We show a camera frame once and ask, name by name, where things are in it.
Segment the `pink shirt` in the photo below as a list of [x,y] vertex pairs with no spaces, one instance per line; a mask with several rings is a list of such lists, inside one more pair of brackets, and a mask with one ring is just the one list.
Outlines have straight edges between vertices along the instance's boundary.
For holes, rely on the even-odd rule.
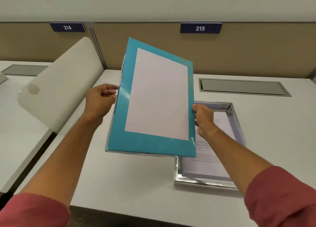
[[[316,190],[281,167],[269,167],[252,180],[245,204],[260,227],[316,226]],[[69,216],[58,201],[20,193],[0,211],[0,227],[65,227]]]

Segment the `teal box lid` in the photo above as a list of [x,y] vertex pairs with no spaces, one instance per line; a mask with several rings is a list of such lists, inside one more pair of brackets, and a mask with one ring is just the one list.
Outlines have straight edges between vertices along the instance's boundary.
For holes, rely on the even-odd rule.
[[106,151],[196,156],[193,63],[129,38]]

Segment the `white paper rectangle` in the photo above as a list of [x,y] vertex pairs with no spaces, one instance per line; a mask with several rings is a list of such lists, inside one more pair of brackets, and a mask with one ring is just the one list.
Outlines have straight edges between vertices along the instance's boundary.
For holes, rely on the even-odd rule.
[[188,67],[138,48],[125,131],[189,140]]
[[[214,123],[228,136],[235,140],[235,136],[225,112],[214,112]],[[189,174],[203,174],[219,177],[229,177],[222,163],[211,149],[205,139],[198,134],[195,128],[195,138],[197,147],[196,158],[182,158],[183,172]]]

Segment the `teal border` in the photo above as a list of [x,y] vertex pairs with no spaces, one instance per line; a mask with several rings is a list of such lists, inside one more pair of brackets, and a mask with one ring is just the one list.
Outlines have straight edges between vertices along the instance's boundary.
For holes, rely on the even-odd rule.
[[[178,62],[188,67],[188,141],[125,131],[127,111],[130,101],[138,48],[155,53],[159,56]],[[121,84],[115,107],[112,131],[110,134],[110,140],[107,150],[195,157],[195,118],[194,112],[192,110],[192,104],[194,104],[193,63],[163,50],[157,49],[153,46],[147,45],[143,42],[129,38],[126,48],[125,61],[123,64]]]

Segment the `white desk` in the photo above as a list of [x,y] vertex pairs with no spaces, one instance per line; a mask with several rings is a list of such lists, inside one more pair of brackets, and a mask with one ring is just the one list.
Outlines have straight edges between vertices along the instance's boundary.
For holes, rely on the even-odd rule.
[[[0,71],[12,64],[49,65],[49,63],[0,61]],[[22,109],[17,102],[19,90],[33,77],[7,76],[0,84],[0,192],[6,193],[30,160],[52,133]]]
[[[105,70],[96,85],[117,84]],[[292,97],[200,92],[198,78],[281,81]],[[307,79],[194,75],[196,101],[232,102],[247,147],[316,188],[316,85]],[[56,149],[84,109],[83,101],[17,193]],[[105,153],[112,111],[97,129],[71,204],[189,226],[256,226],[238,193],[173,185],[173,157]]]

